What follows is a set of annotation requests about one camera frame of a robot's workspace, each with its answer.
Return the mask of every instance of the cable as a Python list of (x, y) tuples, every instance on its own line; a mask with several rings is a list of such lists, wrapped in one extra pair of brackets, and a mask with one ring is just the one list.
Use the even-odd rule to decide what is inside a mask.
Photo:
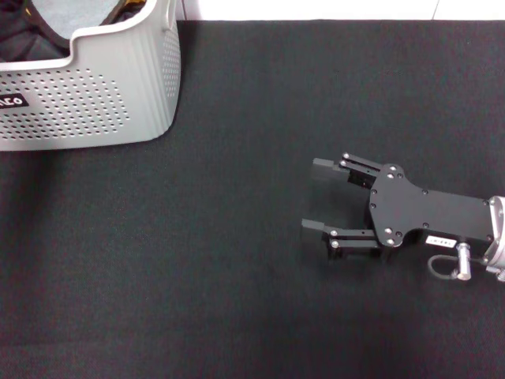
[[(430, 271), (430, 273), (438, 278), (438, 279), (441, 279), (441, 280), (454, 280), (454, 279), (457, 279), (457, 275), (458, 275), (458, 271), (457, 270), (454, 270), (451, 274), (449, 275), (444, 275), (444, 274), (439, 274), (434, 268), (433, 268), (433, 261), (436, 261), (437, 259), (442, 259), (442, 260), (445, 260), (445, 261), (459, 261), (459, 259), (457, 257), (453, 257), (451, 255), (434, 255), (433, 257), (429, 258), (428, 259), (428, 270)], [(481, 263), (481, 260), (480, 259), (470, 259), (470, 262), (473, 262), (473, 263)]]

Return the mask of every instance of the basket handle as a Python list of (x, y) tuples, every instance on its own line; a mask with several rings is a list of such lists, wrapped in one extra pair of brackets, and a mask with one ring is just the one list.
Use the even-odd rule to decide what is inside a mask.
[(164, 32), (171, 30), (175, 24), (175, 5), (177, 0), (167, 0), (166, 11), (163, 13), (163, 25), (162, 29)]

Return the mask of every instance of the black mat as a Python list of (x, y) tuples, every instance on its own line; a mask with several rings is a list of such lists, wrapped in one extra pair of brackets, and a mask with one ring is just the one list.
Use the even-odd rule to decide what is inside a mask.
[(504, 194), (504, 24), (180, 34), (169, 133), (0, 155), (2, 377), (503, 376), (493, 276), (435, 280), (416, 250), (325, 268), (298, 229), (312, 158), (344, 151)]

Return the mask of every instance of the gray laundry basket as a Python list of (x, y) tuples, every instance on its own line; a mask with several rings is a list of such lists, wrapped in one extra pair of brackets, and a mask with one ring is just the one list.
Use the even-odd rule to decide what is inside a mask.
[(0, 63), (0, 150), (146, 141), (174, 119), (181, 77), (176, 0), (73, 33), (68, 58)]

